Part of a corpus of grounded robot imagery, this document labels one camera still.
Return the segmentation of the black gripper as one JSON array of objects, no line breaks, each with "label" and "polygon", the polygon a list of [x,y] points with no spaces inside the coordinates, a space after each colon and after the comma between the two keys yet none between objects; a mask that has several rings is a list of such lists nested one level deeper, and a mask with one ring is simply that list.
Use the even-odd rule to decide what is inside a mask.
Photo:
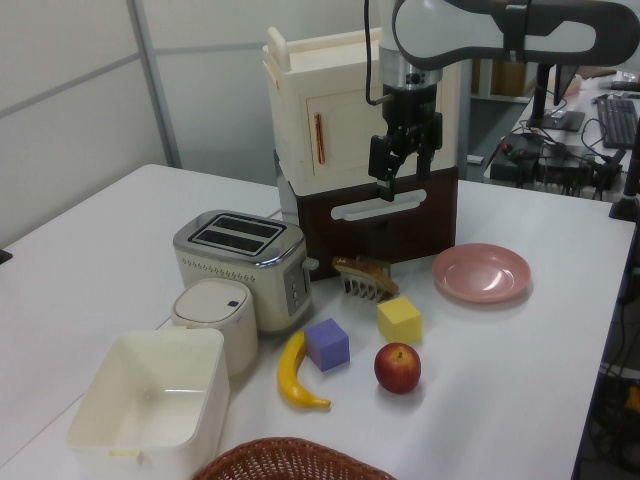
[{"label": "black gripper", "polygon": [[416,153],[416,178],[429,179],[434,151],[443,145],[443,116],[436,111],[436,85],[400,89],[385,85],[383,93],[391,99],[383,104],[386,136],[370,140],[368,174],[376,179],[379,196],[395,198],[395,179],[400,159],[393,153]]}]

